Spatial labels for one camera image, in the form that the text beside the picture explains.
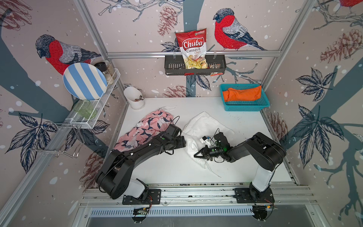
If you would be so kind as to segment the pink patterned shorts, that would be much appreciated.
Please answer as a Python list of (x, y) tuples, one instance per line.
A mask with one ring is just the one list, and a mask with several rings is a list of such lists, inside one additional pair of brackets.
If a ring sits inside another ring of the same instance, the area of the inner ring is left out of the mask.
[(135, 149), (165, 131), (174, 117), (169, 112), (159, 109), (142, 118), (128, 133), (121, 136), (114, 149), (120, 152)]

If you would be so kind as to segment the white shorts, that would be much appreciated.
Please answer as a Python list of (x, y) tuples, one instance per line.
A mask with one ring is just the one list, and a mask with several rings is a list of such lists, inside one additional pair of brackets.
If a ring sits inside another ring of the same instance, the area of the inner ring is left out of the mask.
[(194, 157), (198, 151), (205, 147), (205, 143), (202, 143), (200, 139), (204, 136), (212, 138), (215, 131), (219, 129), (226, 137), (231, 138), (235, 135), (234, 131), (225, 127), (218, 120), (210, 116), (207, 112), (202, 112), (199, 115), (192, 118), (188, 124), (184, 127), (181, 135), (186, 141), (185, 152), (188, 156), (200, 165), (204, 169), (208, 169), (212, 174), (219, 177), (212, 171), (205, 159), (198, 159)]

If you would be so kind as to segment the orange shorts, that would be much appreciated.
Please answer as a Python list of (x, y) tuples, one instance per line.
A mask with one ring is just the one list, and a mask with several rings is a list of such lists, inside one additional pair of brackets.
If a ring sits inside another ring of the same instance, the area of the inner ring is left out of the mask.
[(229, 88), (222, 92), (223, 99), (225, 102), (232, 101), (256, 101), (261, 98), (262, 87), (257, 86), (252, 89), (238, 90)]

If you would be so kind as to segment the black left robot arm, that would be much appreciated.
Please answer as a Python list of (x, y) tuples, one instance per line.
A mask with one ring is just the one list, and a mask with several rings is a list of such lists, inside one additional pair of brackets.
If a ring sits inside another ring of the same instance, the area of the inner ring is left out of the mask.
[(162, 153), (173, 155), (174, 150), (186, 147), (181, 132), (179, 127), (171, 124), (165, 131), (135, 149), (123, 152), (112, 150), (96, 175), (99, 189), (112, 199), (119, 198), (127, 190), (134, 168), (153, 156)]

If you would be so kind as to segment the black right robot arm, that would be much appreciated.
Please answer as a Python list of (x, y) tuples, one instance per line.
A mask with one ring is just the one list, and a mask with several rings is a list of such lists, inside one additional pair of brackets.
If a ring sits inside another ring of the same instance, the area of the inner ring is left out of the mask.
[(250, 198), (258, 201), (270, 195), (268, 190), (271, 179), (286, 156), (286, 152), (279, 144), (261, 132), (234, 147), (230, 146), (226, 136), (220, 132), (214, 136), (214, 144), (211, 148), (206, 145), (195, 153), (194, 157), (210, 161), (221, 157), (224, 161), (233, 163), (252, 155), (259, 166), (249, 186)]

